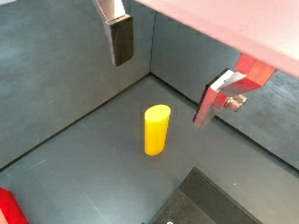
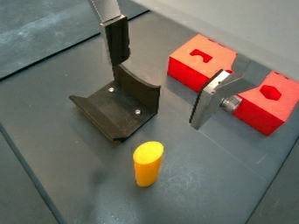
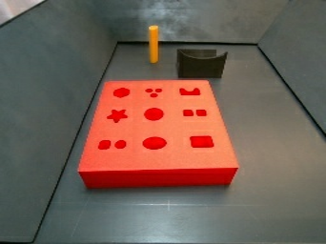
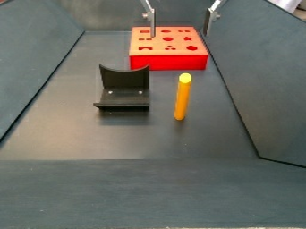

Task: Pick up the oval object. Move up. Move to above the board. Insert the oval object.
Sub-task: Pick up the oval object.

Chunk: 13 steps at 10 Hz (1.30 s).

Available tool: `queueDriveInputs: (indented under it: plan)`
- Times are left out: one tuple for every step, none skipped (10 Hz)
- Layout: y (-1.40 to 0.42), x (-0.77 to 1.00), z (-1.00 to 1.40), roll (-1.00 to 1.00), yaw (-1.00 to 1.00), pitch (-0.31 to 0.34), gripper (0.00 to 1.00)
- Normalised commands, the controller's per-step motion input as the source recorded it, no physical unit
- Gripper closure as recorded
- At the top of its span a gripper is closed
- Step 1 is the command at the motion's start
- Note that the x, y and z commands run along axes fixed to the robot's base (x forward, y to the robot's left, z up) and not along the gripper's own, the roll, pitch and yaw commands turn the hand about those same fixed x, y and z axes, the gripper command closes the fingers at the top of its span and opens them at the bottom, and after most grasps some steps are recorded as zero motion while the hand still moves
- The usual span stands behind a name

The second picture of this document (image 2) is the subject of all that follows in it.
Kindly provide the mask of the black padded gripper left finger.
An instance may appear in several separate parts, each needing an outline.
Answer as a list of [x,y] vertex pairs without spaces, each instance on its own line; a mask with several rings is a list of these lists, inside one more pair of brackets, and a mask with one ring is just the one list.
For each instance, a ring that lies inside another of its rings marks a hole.
[[120,12],[117,0],[88,0],[99,20],[111,65],[120,65],[129,57],[129,37],[127,16]]

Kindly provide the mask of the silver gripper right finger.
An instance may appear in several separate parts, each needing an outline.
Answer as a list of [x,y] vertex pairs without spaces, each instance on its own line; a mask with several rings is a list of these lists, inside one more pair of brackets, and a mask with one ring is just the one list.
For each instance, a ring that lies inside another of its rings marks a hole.
[[220,69],[200,89],[189,118],[191,126],[197,130],[209,120],[223,100],[253,88],[259,81],[253,77],[259,64],[243,55],[232,63],[232,73]]

